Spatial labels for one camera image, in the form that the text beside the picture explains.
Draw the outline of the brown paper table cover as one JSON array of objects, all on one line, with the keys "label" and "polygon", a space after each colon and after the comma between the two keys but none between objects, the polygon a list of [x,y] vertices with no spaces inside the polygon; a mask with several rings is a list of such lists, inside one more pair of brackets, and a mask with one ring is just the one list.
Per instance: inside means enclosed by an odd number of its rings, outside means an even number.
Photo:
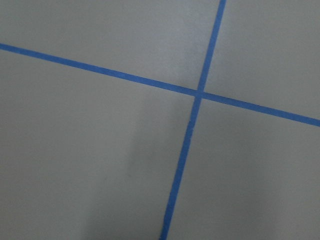
[{"label": "brown paper table cover", "polygon": [[3,240],[317,240],[317,0],[3,0]]}]

